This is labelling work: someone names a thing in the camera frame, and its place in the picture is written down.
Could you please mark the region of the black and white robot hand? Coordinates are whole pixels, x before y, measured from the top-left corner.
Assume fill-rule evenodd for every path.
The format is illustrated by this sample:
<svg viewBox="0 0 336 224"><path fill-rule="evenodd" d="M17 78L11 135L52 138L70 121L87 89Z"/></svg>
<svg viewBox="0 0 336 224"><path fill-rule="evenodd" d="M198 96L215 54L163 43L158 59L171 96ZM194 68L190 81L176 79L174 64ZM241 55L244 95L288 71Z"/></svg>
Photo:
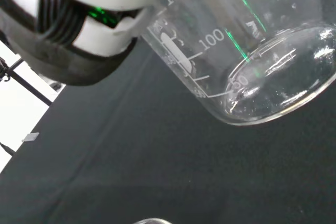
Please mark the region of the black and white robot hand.
<svg viewBox="0 0 336 224"><path fill-rule="evenodd" d="M1 0L1 33L36 72L71 86L123 63L157 0Z"/></svg>

